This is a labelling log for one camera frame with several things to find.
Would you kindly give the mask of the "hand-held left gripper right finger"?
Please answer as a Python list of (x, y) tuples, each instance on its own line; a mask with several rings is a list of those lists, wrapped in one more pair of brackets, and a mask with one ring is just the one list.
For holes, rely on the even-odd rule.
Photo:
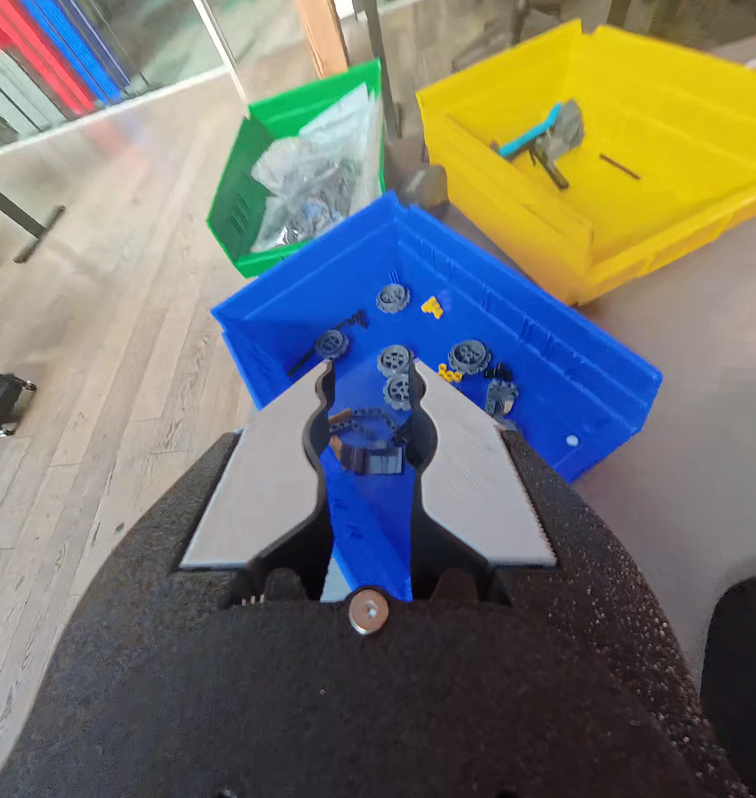
[(500, 424), (421, 359), (409, 376), (414, 411), (432, 423), (432, 453), (419, 471), (425, 515), (491, 566), (556, 566)]

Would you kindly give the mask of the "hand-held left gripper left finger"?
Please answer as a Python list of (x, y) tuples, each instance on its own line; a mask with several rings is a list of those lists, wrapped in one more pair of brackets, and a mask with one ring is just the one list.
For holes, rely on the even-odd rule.
[(234, 569), (273, 554), (327, 509), (321, 457), (330, 442), (335, 366), (323, 360), (244, 427), (179, 562)]

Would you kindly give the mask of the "dark grey lego block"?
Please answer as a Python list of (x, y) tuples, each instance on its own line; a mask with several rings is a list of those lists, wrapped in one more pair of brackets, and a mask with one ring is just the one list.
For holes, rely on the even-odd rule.
[(338, 456), (345, 471), (356, 475), (399, 475), (403, 473), (402, 447), (362, 447), (343, 443)]

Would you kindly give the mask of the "rack of red blue bins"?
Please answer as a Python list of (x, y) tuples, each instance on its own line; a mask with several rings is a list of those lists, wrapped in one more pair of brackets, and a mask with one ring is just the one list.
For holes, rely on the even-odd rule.
[(0, 148), (133, 96), (114, 2), (0, 1)]

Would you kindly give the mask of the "black lego rod with connector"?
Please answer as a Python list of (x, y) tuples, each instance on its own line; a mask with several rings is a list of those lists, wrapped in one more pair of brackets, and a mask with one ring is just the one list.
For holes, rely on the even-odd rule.
[[(353, 327), (353, 326), (357, 326), (357, 327), (359, 327), (359, 328), (361, 328), (361, 329), (363, 329), (363, 330), (368, 328), (368, 320), (367, 320), (367, 317), (366, 317), (366, 315), (364, 314), (364, 311), (363, 311), (363, 310), (358, 310), (356, 313), (354, 313), (354, 314), (352, 314), (351, 316), (349, 316), (349, 317), (345, 318), (345, 319), (344, 319), (342, 322), (340, 322), (340, 323), (338, 323), (338, 324), (336, 324), (336, 325), (334, 325), (334, 326), (332, 326), (332, 327), (329, 327), (329, 328), (328, 328), (328, 329), (326, 329), (326, 330), (329, 330), (329, 329), (332, 329), (332, 328), (338, 328), (338, 329), (340, 329), (340, 330), (343, 330), (345, 333), (347, 333), (347, 332), (346, 332), (346, 330), (347, 330), (348, 328), (350, 328), (350, 327)], [(317, 336), (317, 337), (315, 338), (314, 342), (315, 342), (315, 341), (316, 341), (316, 340), (317, 340), (317, 339), (318, 339), (318, 338), (319, 338), (319, 337), (320, 337), (320, 336), (321, 336), (321, 335), (322, 335), (322, 334), (323, 334), (323, 333), (324, 333), (326, 330), (324, 330), (324, 331), (323, 331), (323, 332), (322, 332), (322, 333), (321, 333), (319, 336)], [(301, 368), (302, 368), (302, 367), (303, 367), (303, 366), (304, 366), (304, 365), (305, 365), (305, 364), (306, 364), (306, 363), (307, 363), (307, 362), (308, 362), (310, 359), (312, 359), (312, 357), (318, 357), (318, 356), (317, 356), (317, 355), (314, 353), (314, 342), (313, 342), (313, 344), (312, 344), (311, 348), (310, 348), (310, 349), (308, 349), (308, 350), (307, 350), (307, 351), (306, 351), (306, 352), (305, 352), (303, 355), (301, 355), (301, 357), (300, 357), (300, 358), (299, 358), (299, 359), (298, 359), (298, 360), (297, 360), (297, 361), (296, 361), (296, 362), (295, 362), (295, 363), (294, 363), (292, 366), (290, 366), (290, 368), (287, 370), (286, 374), (287, 374), (287, 376), (288, 376), (288, 377), (293, 377), (295, 374), (297, 374), (297, 373), (298, 373), (298, 372), (301, 370)]]

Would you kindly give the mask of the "black metal table leg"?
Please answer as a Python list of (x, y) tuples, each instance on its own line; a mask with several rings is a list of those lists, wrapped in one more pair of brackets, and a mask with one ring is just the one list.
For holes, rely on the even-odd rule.
[(361, 8), (366, 19), (373, 57), (380, 63), (383, 116), (387, 136), (390, 140), (397, 141), (402, 138), (403, 111), (393, 96), (377, 1), (361, 1)]
[(57, 225), (65, 213), (65, 206), (55, 206), (48, 219), (41, 223), (0, 192), (0, 212), (14, 222), (15, 225), (21, 227), (32, 238), (29, 245), (14, 257), (15, 264), (24, 264), (32, 258), (54, 229), (54, 226)]

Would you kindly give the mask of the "clear plastic bag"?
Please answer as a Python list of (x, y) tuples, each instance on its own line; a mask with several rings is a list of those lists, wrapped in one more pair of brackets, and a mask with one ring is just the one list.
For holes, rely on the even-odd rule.
[(318, 238), (378, 199), (382, 156), (382, 101), (361, 83), (253, 166), (268, 196), (251, 252)]

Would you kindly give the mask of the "yellow bin with few pieces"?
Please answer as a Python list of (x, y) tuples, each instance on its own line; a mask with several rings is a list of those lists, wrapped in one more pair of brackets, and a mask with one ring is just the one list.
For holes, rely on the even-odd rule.
[[(746, 66), (574, 21), (416, 98), (452, 204), (564, 303), (591, 302), (756, 216), (756, 70)], [(584, 139), (557, 161), (569, 189), (527, 154), (509, 163), (491, 150), (571, 98)]]

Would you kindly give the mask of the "wooden pillar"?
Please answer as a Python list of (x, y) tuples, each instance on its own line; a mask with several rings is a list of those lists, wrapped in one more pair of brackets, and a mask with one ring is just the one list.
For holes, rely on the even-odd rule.
[(295, 1), (304, 36), (320, 78), (343, 74), (349, 56), (333, 1)]

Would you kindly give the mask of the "black and blue lego piece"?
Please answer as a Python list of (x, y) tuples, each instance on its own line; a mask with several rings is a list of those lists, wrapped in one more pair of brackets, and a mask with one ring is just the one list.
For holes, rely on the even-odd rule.
[(527, 154), (533, 165), (540, 165), (560, 191), (568, 190), (569, 181), (557, 167), (557, 161), (581, 145), (584, 139), (582, 111), (574, 99), (552, 107), (543, 122), (504, 145), (492, 142), (490, 148), (503, 160), (513, 163)]

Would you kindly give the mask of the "green plastic bin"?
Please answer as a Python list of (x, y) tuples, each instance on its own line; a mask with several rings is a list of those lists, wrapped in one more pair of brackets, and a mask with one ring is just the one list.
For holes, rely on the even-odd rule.
[(250, 115), (239, 126), (206, 217), (226, 257), (245, 278), (265, 273), (304, 245), (296, 243), (263, 252), (252, 251), (269, 194), (251, 176), (253, 165), (274, 140), (298, 134), (304, 125), (360, 88), (381, 99), (381, 70), (376, 59), (249, 106)]

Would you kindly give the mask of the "large blue plastic bin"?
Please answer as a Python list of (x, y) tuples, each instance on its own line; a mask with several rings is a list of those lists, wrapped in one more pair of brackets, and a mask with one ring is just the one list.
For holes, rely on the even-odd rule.
[[(390, 283), (411, 291), (405, 310), (384, 314), (376, 295)], [(432, 295), (440, 320), (420, 307)], [(348, 353), (333, 361), (335, 398), (329, 417), (346, 408), (382, 407), (400, 428), (367, 441), (353, 432), (343, 443), (402, 447), (403, 473), (361, 476), (342, 469), (329, 446), (321, 457), (327, 509), (273, 554), (244, 567), (258, 581), (274, 568), (302, 576), (319, 596), (332, 546), (353, 588), (375, 585), (398, 599), (428, 598), (442, 573), (471, 575), (482, 599), (501, 596), (503, 567), (491, 566), (431, 521), (421, 508), (419, 471), (432, 453), (432, 423), (414, 411), (391, 409), (387, 378), (376, 368), (389, 345), (407, 346), (437, 372), (452, 347), (479, 340), (504, 363), (518, 387), (511, 413), (494, 420), (516, 432), (558, 475), (571, 482), (638, 433), (662, 383), (661, 373), (581, 315), (499, 263), (432, 216), (384, 195), (316, 243), (302, 248), (213, 309), (223, 339), (254, 403), (263, 409), (323, 362), (312, 357), (293, 377), (286, 372), (324, 330), (363, 310), (368, 328), (346, 330)], [(552, 541), (553, 535), (545, 534)]]

